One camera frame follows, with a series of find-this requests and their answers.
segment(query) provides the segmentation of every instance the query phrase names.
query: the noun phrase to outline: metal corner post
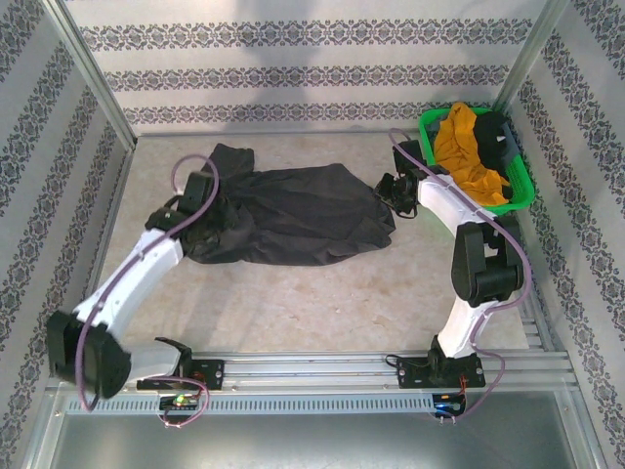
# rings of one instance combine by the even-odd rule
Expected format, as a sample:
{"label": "metal corner post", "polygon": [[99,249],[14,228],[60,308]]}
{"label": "metal corner post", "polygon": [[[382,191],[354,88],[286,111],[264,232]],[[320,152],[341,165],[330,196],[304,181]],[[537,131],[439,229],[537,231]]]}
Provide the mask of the metal corner post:
{"label": "metal corner post", "polygon": [[542,12],[529,32],[515,64],[501,87],[493,105],[494,109],[502,112],[508,109],[568,4],[569,0],[546,0]]}
{"label": "metal corner post", "polygon": [[115,100],[104,75],[85,43],[63,0],[40,0],[65,47],[72,55],[85,81],[98,99],[106,118],[110,121],[125,149],[134,149],[137,137],[124,112]]}

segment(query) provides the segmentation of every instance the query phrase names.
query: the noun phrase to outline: wire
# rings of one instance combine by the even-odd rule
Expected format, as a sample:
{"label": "wire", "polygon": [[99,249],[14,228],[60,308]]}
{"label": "wire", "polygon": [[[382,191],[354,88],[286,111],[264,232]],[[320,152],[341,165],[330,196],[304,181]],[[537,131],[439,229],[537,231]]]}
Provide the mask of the wire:
{"label": "wire", "polygon": [[396,149],[397,151],[399,151],[399,153],[401,153],[401,155],[403,157],[405,157],[408,161],[410,161],[415,166],[417,166],[420,170],[425,172],[428,176],[432,177],[433,180],[437,184],[443,186],[448,191],[452,192],[467,208],[469,208],[473,213],[475,213],[478,217],[480,217],[482,220],[484,220],[497,233],[499,233],[501,236],[505,237],[506,240],[508,242],[510,242],[510,245],[515,249],[517,254],[519,254],[519,257],[521,258],[521,263],[522,263],[522,266],[523,266],[523,279],[524,279],[524,282],[523,282],[523,288],[522,288],[522,291],[521,291],[521,295],[519,295],[519,298],[517,298],[516,300],[511,301],[510,303],[504,303],[503,305],[491,306],[490,308],[486,309],[486,311],[484,311],[482,313],[482,315],[479,317],[478,321],[476,322],[476,325],[473,327],[473,329],[471,330],[471,333],[469,334],[469,341],[471,343],[471,346],[473,347],[473,349],[476,352],[478,352],[479,354],[482,354],[482,355],[486,355],[487,357],[493,357],[495,359],[498,359],[501,364],[500,364],[500,368],[499,368],[499,372],[497,373],[497,376],[495,377],[493,382],[490,384],[490,386],[488,386],[488,389],[486,389],[484,394],[481,395],[481,397],[476,401],[475,404],[473,404],[471,406],[471,408],[467,409],[462,415],[460,415],[460,416],[458,416],[456,418],[456,421],[460,421],[463,418],[466,418],[469,415],[471,415],[480,405],[483,404],[483,402],[486,400],[486,398],[497,387],[497,385],[499,384],[499,381],[501,381],[501,378],[502,378],[502,376],[504,375],[504,373],[506,371],[506,361],[504,360],[504,358],[502,356],[500,356],[499,354],[496,354],[494,352],[489,352],[489,351],[483,350],[483,349],[478,347],[479,331],[480,331],[481,327],[484,325],[484,323],[487,321],[487,319],[493,313],[496,313],[498,311],[507,310],[508,308],[514,308],[514,307],[520,305],[523,301],[525,301],[525,299],[527,298],[527,295],[529,294],[529,288],[530,288],[530,285],[531,285],[531,267],[529,265],[529,260],[527,259],[527,256],[525,255],[523,249],[521,248],[521,245],[515,239],[514,236],[512,236],[510,233],[508,233],[507,230],[504,230],[504,228],[501,227],[497,222],[495,222],[489,216],[487,216],[484,213],[484,209],[481,206],[477,205],[470,197],[465,195],[459,188],[457,188],[455,185],[449,184],[448,182],[443,180],[443,178],[441,178],[437,174],[435,174],[434,171],[432,171],[427,165],[423,164],[421,161],[419,161],[416,158],[414,158],[413,156],[411,156],[410,153],[408,153],[405,149],[400,147],[399,144],[397,143],[397,140],[394,137],[394,134],[401,134],[406,139],[411,140],[410,137],[408,136],[408,134],[406,134],[404,131],[402,131],[400,129],[395,129],[395,128],[391,129],[391,130],[389,130],[389,139],[391,140],[391,143],[393,144],[393,148]]}
{"label": "wire", "polygon": [[[98,302],[92,308],[91,313],[89,314],[89,316],[85,320],[85,323],[83,324],[82,329],[80,330],[80,335],[78,336],[78,344],[76,345],[76,360],[75,360],[75,363],[74,363],[74,365],[75,365],[75,367],[74,367],[75,368],[75,381],[76,381],[76,387],[78,388],[78,398],[80,400],[82,408],[85,411],[87,411],[87,412],[93,411],[93,409],[96,407],[96,405],[98,403],[98,398],[99,398],[99,395],[96,393],[96,397],[93,399],[93,401],[88,403],[87,402],[87,396],[86,396],[86,393],[85,393],[84,353],[85,353],[85,343],[86,343],[86,340],[87,340],[87,334],[89,333],[89,328],[91,327],[91,324],[95,320],[95,318],[98,315],[98,313],[104,308],[104,305],[106,303],[106,300],[107,300],[108,296],[114,290],[115,286],[117,286],[119,281],[121,279],[123,279],[124,276],[126,274],[128,274],[128,272],[138,262],[143,261],[143,259],[147,255],[147,253],[149,253],[158,244],[160,244],[165,239],[171,238],[176,233],[180,232],[181,230],[185,229],[186,227],[188,227],[192,223],[196,222],[206,212],[206,210],[208,210],[208,208],[212,205],[213,201],[217,197],[217,191],[219,190],[219,172],[217,171],[217,167],[215,166],[213,161],[211,161],[209,156],[206,156],[204,154],[199,154],[199,153],[193,153],[193,154],[188,154],[186,156],[183,156],[181,159],[179,159],[176,162],[176,164],[174,164],[174,167],[172,168],[172,172],[171,172],[171,178],[170,178],[172,189],[174,190],[174,192],[176,192],[176,193],[179,192],[179,189],[176,187],[176,181],[175,181],[176,173],[178,171],[178,168],[180,167],[180,165],[183,162],[188,161],[190,159],[202,159],[211,168],[211,171],[213,173],[214,183],[213,183],[213,189],[212,189],[210,195],[208,196],[208,198],[206,199],[204,204],[199,208],[199,210],[197,210],[197,212],[195,212],[193,215],[188,217],[186,220],[183,220],[181,223],[176,225],[174,228],[172,228],[168,232],[162,234],[157,239],[152,241],[143,250],[141,250],[140,252],[135,254],[135,256],[133,256],[130,259],[130,261],[128,261],[128,263],[126,263],[119,270],[117,275],[110,281],[110,283],[104,289],[102,295],[98,299]],[[163,378],[161,378],[161,377],[154,378],[154,379],[163,380]],[[168,377],[167,381],[178,381],[178,382],[188,383],[189,382],[189,378],[183,378],[183,377],[179,377],[179,376],[170,376],[170,377]],[[202,390],[205,391],[206,395],[208,396],[208,389],[206,388],[206,386],[204,386],[203,383],[200,383],[199,381],[196,381],[196,380],[190,380],[190,381],[191,381],[191,384],[195,384],[197,386],[200,386],[200,388],[202,388]]]}
{"label": "wire", "polygon": [[199,380],[183,378],[181,376],[154,376],[149,379],[157,380],[157,381],[171,381],[171,382],[177,382],[177,383],[194,384],[199,388],[199,392],[197,393],[197,395],[194,396],[196,399],[200,399],[199,396],[201,395],[202,392],[206,394],[206,399],[204,400],[202,405],[199,407],[199,410],[183,422],[172,423],[167,418],[167,414],[169,413],[170,409],[169,408],[165,409],[162,415],[158,415],[158,418],[160,419],[161,422],[165,424],[166,427],[183,428],[185,425],[189,425],[189,423],[193,422],[194,420],[197,420],[204,413],[204,411],[208,408],[208,403],[210,400],[210,393],[208,392],[208,387]]}

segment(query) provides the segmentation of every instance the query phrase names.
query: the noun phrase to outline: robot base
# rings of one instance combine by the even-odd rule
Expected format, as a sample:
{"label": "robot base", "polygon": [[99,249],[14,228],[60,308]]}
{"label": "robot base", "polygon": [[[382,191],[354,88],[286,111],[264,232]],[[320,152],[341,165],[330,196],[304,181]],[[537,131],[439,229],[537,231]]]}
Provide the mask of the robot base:
{"label": "robot base", "polygon": [[467,388],[486,385],[478,354],[449,359],[440,349],[437,336],[427,357],[397,358],[396,368],[400,389],[458,388],[463,376]]}

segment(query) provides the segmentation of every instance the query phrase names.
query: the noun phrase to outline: metal frame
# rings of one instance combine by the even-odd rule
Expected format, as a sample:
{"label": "metal frame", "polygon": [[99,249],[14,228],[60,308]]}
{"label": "metal frame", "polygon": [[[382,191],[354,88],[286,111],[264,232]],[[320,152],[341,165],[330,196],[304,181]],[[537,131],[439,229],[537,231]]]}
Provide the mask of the metal frame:
{"label": "metal frame", "polygon": [[494,109],[502,112],[508,109],[568,4],[569,0],[546,0],[542,12],[529,32],[515,64],[499,91],[493,105]]}
{"label": "metal frame", "polygon": [[[422,356],[424,353],[398,352]],[[384,363],[386,353],[362,354],[195,354],[226,361],[224,387],[211,393],[208,414],[406,413],[432,411],[432,390],[401,390],[396,371]],[[590,416],[566,352],[502,351],[507,372],[497,393],[553,392],[577,467],[606,467]],[[484,357],[486,383],[499,362]],[[436,394],[454,390],[436,390]],[[478,394],[481,389],[469,389]],[[134,387],[101,403],[92,418],[155,413],[159,394]],[[22,468],[50,467],[64,418],[83,410],[74,387],[46,389]]]}
{"label": "metal frame", "polygon": [[130,127],[121,106],[115,100],[98,63],[91,54],[87,44],[85,44],[82,34],[64,1],[41,0],[41,4],[46,9],[65,47],[73,57],[85,81],[87,81],[89,88],[91,88],[91,91],[98,99],[98,104],[103,108],[106,118],[115,129],[124,149],[134,149],[137,137]]}
{"label": "metal frame", "polygon": [[102,232],[102,241],[100,242],[98,252],[96,253],[94,270],[89,277],[89,283],[87,286],[88,294],[92,294],[94,291],[96,291],[96,289],[98,288],[98,284],[100,283],[100,276],[102,275],[102,269],[104,267],[104,259],[106,257],[106,252],[108,251],[110,239],[113,236],[115,220],[117,220],[117,213],[119,212],[121,199],[126,189],[126,183],[128,182],[128,176],[130,175],[130,167],[132,165],[134,155],[135,148],[133,146],[126,151],[126,154],[124,156],[124,162],[122,163],[121,173],[119,176],[119,183],[117,184],[117,188],[115,189],[115,193],[113,194],[112,200],[110,202],[108,220],[106,220],[106,224],[104,225],[104,229]]}
{"label": "metal frame", "polygon": [[[96,261],[97,267],[90,279],[89,290],[93,291],[100,277],[104,254],[130,170],[137,138],[63,0],[42,0],[42,3],[128,151],[125,167],[122,169],[122,184],[114,196],[111,216],[104,230],[105,239],[101,243]],[[509,106],[567,5],[568,0],[547,0],[499,93],[495,108],[505,109]],[[507,371],[495,392],[553,392],[578,467],[605,468],[604,456],[568,354],[559,351],[560,344],[555,344],[552,340],[534,291],[521,307],[521,317],[530,350],[500,352],[506,359]],[[425,356],[424,352],[393,353]],[[232,414],[277,411],[281,413],[428,411],[430,409],[428,403],[432,401],[432,390],[409,392],[400,390],[395,370],[383,362],[385,355],[385,353],[195,354],[197,358],[226,361],[224,388],[223,391],[212,393],[213,402],[209,412]],[[482,358],[482,364],[486,382],[489,384],[497,373],[499,362],[491,358]],[[437,393],[445,391],[452,390],[437,390]],[[477,389],[468,391],[476,394],[481,392]],[[127,388],[115,399],[100,404],[94,418],[98,415],[153,413],[157,396],[156,393],[140,393],[135,388]],[[294,402],[307,404],[304,408],[300,405],[291,407],[289,403]],[[369,406],[357,403],[374,404]],[[49,467],[65,416],[81,411],[77,405],[74,388],[51,380],[46,388],[22,467],[28,469]]]}

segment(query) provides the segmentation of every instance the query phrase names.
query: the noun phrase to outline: enclosure wall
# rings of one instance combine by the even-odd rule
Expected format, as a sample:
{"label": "enclosure wall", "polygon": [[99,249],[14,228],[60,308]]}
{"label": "enclosure wall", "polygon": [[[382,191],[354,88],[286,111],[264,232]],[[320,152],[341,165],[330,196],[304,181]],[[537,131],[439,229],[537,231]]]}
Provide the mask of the enclosure wall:
{"label": "enclosure wall", "polygon": [[84,297],[126,151],[36,0],[0,1],[0,467],[49,371],[44,325]]}
{"label": "enclosure wall", "polygon": [[625,1],[573,1],[513,104],[536,201],[520,213],[545,311],[608,467],[625,465]]}
{"label": "enclosure wall", "polygon": [[135,131],[414,126],[492,103],[545,0],[75,0]]}

